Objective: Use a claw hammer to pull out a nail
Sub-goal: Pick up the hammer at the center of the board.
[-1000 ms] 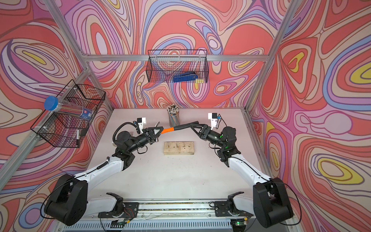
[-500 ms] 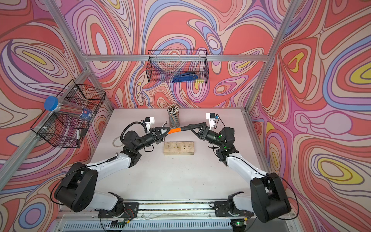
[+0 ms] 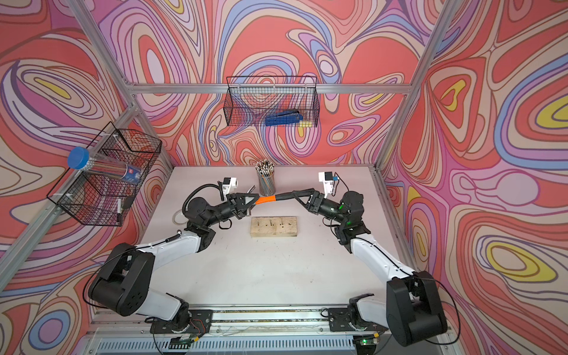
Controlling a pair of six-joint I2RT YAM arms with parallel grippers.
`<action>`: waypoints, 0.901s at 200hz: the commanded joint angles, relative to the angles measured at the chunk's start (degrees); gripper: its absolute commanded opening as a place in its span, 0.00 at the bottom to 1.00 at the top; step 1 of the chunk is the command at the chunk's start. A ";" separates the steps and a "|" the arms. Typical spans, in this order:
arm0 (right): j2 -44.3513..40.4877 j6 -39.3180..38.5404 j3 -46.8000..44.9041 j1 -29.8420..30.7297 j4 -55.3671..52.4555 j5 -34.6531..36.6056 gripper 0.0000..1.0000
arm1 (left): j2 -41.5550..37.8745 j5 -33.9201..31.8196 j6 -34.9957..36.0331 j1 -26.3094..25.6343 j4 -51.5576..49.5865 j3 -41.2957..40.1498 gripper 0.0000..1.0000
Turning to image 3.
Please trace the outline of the claw hammer orange black handle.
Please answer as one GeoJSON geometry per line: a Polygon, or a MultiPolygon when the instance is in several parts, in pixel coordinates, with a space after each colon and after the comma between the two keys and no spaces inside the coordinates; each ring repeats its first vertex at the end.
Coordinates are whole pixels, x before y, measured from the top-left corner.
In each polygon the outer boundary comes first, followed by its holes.
{"type": "Polygon", "coordinates": [[[295,200],[291,195],[291,192],[284,192],[267,197],[262,197],[259,194],[248,194],[247,196],[253,199],[255,205],[260,205],[260,204],[267,204],[278,201],[295,200]]]}

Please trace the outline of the wooden block with nails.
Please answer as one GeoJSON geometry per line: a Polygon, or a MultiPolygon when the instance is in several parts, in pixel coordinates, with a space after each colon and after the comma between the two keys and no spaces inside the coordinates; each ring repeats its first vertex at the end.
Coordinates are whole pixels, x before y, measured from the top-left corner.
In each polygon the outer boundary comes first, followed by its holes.
{"type": "Polygon", "coordinates": [[[250,235],[253,238],[297,237],[297,217],[253,217],[250,235]]]}

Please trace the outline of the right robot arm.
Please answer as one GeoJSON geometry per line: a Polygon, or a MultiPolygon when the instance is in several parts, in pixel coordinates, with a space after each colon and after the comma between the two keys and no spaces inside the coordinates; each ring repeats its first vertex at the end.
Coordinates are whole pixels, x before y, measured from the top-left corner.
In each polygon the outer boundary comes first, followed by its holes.
{"type": "Polygon", "coordinates": [[[384,285],[384,297],[362,294],[349,300],[353,326],[387,328],[401,346],[428,341],[448,330],[438,283],[428,272],[417,272],[380,246],[363,221],[364,197],[348,191],[334,202],[315,189],[294,191],[291,197],[308,212],[331,221],[338,243],[362,261],[384,285]]]}

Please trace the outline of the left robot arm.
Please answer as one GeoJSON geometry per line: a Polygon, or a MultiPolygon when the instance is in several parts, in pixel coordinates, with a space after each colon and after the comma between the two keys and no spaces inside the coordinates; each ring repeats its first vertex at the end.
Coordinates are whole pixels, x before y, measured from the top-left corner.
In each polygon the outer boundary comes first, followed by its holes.
{"type": "Polygon", "coordinates": [[[141,314],[164,321],[177,332],[184,330],[192,317],[188,303],[151,289],[152,275],[173,261],[207,249],[215,236],[212,225],[247,216],[259,198],[258,194],[232,193],[215,206],[201,197],[186,199],[182,207],[186,229],[157,242],[115,247],[94,276],[87,296],[123,317],[141,314]]]}

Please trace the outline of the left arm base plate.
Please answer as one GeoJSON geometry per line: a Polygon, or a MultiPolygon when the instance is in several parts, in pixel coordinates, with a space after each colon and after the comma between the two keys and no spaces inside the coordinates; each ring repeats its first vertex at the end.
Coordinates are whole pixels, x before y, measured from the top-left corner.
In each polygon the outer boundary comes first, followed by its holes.
{"type": "Polygon", "coordinates": [[[151,334],[193,334],[203,336],[212,326],[211,309],[181,310],[172,320],[152,319],[149,321],[151,334]]]}

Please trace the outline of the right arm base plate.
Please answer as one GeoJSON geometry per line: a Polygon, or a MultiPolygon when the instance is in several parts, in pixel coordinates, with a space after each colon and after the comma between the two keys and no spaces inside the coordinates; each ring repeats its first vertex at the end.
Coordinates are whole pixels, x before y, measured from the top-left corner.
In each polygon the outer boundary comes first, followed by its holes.
{"type": "Polygon", "coordinates": [[[381,334],[388,330],[382,325],[364,321],[349,307],[327,308],[323,309],[320,314],[328,320],[328,327],[331,332],[372,331],[381,334]]]}

